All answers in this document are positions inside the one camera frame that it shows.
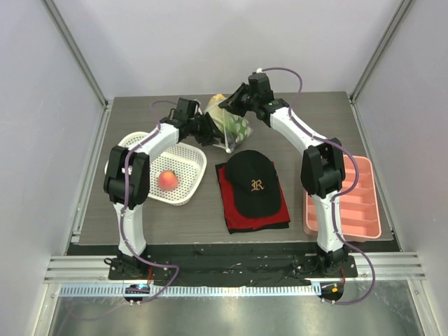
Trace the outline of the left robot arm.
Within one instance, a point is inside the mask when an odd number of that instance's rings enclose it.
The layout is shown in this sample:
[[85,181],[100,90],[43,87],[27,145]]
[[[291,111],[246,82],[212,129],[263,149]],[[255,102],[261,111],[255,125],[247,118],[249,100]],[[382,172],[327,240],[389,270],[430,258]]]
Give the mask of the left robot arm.
[[116,212],[120,242],[117,256],[104,262],[109,264],[113,279],[142,279],[151,267],[165,268],[148,260],[143,203],[151,187],[151,162],[188,137],[194,137],[201,146],[210,146],[223,140],[225,135],[208,113],[200,112],[198,101],[180,98],[176,107],[139,143],[131,148],[114,146],[111,149],[104,192]]

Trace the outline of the clear zip top bag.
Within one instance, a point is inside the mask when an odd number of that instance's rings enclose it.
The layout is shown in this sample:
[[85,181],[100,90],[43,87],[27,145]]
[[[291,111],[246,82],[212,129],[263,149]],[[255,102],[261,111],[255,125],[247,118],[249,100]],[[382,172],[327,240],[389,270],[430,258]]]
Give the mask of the clear zip top bag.
[[225,100],[224,95],[215,94],[210,98],[204,113],[210,115],[215,126],[223,134],[223,139],[219,139],[215,146],[224,149],[226,153],[232,153],[237,146],[251,136],[253,129],[247,119],[219,107],[219,104]]

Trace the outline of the fake red peach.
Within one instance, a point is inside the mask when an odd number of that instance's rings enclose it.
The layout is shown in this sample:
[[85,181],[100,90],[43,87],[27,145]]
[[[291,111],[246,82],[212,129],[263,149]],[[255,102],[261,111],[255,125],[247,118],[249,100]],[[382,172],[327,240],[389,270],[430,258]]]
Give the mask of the fake red peach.
[[179,179],[172,170],[162,171],[157,179],[158,186],[163,191],[171,191],[177,188]]

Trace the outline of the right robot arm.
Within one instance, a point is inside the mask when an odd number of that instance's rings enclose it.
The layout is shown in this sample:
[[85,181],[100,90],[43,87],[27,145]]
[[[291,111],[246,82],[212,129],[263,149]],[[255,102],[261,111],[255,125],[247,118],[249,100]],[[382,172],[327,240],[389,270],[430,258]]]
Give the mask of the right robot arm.
[[326,139],[306,125],[291,105],[274,97],[266,73],[248,77],[219,107],[236,116],[254,112],[257,119],[282,134],[302,155],[300,180],[311,196],[318,223],[316,271],[330,277],[348,260],[342,236],[340,193],[345,167],[341,143]]

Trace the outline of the fake green cabbage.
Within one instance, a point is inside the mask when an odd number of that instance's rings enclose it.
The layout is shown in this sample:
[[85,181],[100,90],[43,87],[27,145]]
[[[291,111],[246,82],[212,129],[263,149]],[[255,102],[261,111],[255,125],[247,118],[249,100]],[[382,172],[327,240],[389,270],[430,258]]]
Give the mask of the fake green cabbage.
[[251,136],[253,130],[247,119],[231,114],[218,105],[208,106],[206,112],[211,116],[218,129],[236,144]]

